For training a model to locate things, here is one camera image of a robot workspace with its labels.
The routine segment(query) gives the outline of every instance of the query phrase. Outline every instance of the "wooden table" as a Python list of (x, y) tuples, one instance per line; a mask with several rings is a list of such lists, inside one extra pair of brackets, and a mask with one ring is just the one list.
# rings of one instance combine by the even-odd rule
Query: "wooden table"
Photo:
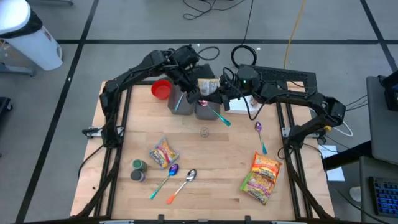
[[(300, 88), (294, 85), (289, 85), (289, 88), (300, 91)], [(296, 124), (310, 120), (308, 108), (292, 105), (292, 109)], [(243, 220), (245, 215), (250, 215), (252, 220), (294, 220), (285, 164), (281, 166), (275, 189), (265, 206), (254, 197), (240, 191), (243, 180), (251, 170), (254, 152), (261, 153), (261, 143), (258, 133), (254, 130), (254, 121), (250, 121), (247, 115), (228, 114), (221, 110), (222, 115), (232, 122), (230, 127), (220, 120), (197, 120), (194, 114), (173, 115), (167, 108), (167, 101), (152, 96), (150, 86), (134, 86), (112, 218), (156, 220), (158, 214), (164, 214), (167, 220)], [(267, 147), (267, 157), (277, 159), (276, 154), (282, 147), (282, 138), (276, 105), (265, 105), (257, 120), (263, 127), (262, 137)], [(93, 126), (102, 125), (104, 116), (98, 102)], [(209, 129), (207, 138), (200, 135), (202, 127)], [(167, 176), (167, 170), (160, 170), (159, 165), (149, 156), (149, 151), (163, 135), (167, 137), (170, 146), (180, 153), (180, 159), (177, 161), (180, 170), (176, 176), (168, 180), (156, 198), (150, 200), (151, 193)], [(314, 139), (308, 138), (305, 143), (318, 147)], [(85, 157), (101, 144), (101, 138), (90, 139)], [(334, 216), (319, 152), (304, 146), (301, 154), (309, 190), (326, 212)], [(78, 213), (98, 188), (104, 155), (105, 150), (102, 150), (82, 169), (71, 215)], [(144, 183), (130, 179), (134, 159), (142, 159), (148, 163), (147, 180)], [(196, 179), (180, 191), (171, 205), (167, 205), (166, 200), (185, 181), (190, 169), (197, 170)], [(298, 187), (297, 192), (301, 216), (304, 217), (305, 209)], [(101, 210), (103, 214), (107, 199), (108, 192), (104, 194)]]

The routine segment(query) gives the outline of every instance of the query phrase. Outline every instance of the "orange-handled spoon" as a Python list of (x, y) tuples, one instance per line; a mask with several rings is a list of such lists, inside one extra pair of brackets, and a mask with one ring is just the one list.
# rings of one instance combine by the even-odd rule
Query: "orange-handled spoon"
[(195, 179), (196, 176), (197, 176), (197, 170), (195, 170), (195, 169), (190, 170), (190, 171), (188, 172), (188, 174), (187, 174), (187, 178), (185, 178), (186, 181), (181, 185), (181, 187), (180, 187), (171, 197), (169, 197), (169, 199), (167, 199), (166, 204), (167, 204), (167, 205), (170, 205), (170, 204), (173, 202), (175, 196), (177, 196), (177, 194), (180, 192), (180, 190), (182, 189), (182, 187), (183, 187), (186, 183), (193, 181), (193, 180)]

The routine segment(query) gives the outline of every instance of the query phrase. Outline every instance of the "red cup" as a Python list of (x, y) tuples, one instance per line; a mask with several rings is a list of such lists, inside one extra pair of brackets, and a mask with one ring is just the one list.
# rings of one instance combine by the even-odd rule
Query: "red cup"
[(160, 100), (165, 100), (169, 97), (172, 84), (167, 80), (157, 80), (150, 89), (152, 94)]

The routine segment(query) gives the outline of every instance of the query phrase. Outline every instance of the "white trash can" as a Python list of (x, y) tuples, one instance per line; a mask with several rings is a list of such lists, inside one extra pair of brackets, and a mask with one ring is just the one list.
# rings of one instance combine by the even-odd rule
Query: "white trash can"
[(0, 39), (43, 70), (62, 65), (62, 48), (25, 0), (0, 0)]

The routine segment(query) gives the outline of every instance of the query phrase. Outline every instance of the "tile floor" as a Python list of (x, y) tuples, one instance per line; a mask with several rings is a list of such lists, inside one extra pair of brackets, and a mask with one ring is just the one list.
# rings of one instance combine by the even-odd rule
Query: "tile floor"
[[(198, 7), (197, 0), (187, 0)], [(49, 32), (60, 42), (78, 43), (93, 4), (97, 4), (88, 31), (88, 40), (145, 40), (122, 44), (85, 44), (77, 52), (77, 44), (62, 44), (64, 64), (45, 72), (24, 57), (13, 57), (11, 63), (37, 70), (35, 77), (0, 74), (0, 95), (12, 98), (14, 110), (7, 115), (0, 129), (0, 223), (13, 223), (24, 198), (44, 139), (53, 120), (55, 108), (72, 60), (79, 61), (70, 89), (53, 134), (42, 175), (37, 183), (26, 222), (66, 218), (75, 194), (76, 173), (83, 159), (86, 138), (81, 130), (91, 124), (100, 83), (113, 78), (142, 60), (154, 49), (178, 47), (191, 42), (195, 48), (216, 45), (220, 57), (210, 62), (215, 71), (232, 67), (230, 51), (234, 39), (242, 39), (249, 15), (250, 0), (230, 11), (212, 11), (194, 21), (186, 21), (183, 13), (195, 13), (182, 0), (74, 0), (74, 6), (59, 2), (30, 1)], [(367, 0), (377, 26), (386, 40), (397, 40), (398, 29), (395, 0)], [(219, 0), (217, 8), (230, 6)], [(275, 39), (286, 40), (299, 13), (300, 1), (254, 0), (248, 40), (257, 50), (257, 64), (283, 66), (285, 44), (268, 44)], [(349, 103), (366, 94), (365, 78), (392, 72), (380, 44), (345, 44), (345, 40), (377, 40), (360, 0), (307, 0), (295, 39), (330, 40), (329, 44), (293, 44), (288, 69), (315, 72), (318, 90)], [(335, 44), (333, 40), (342, 40)], [(211, 41), (222, 44), (211, 44)], [(388, 45), (398, 58), (398, 46)], [(245, 51), (237, 52), (237, 61), (251, 63)], [(332, 131), (330, 136), (352, 147), (369, 139), (368, 111), (365, 108), (348, 112), (346, 122), (354, 132), (352, 138)], [(344, 194), (359, 185), (359, 165), (343, 168), (346, 182), (331, 183)], [(342, 220), (360, 221), (360, 213), (331, 190), (336, 216)]]

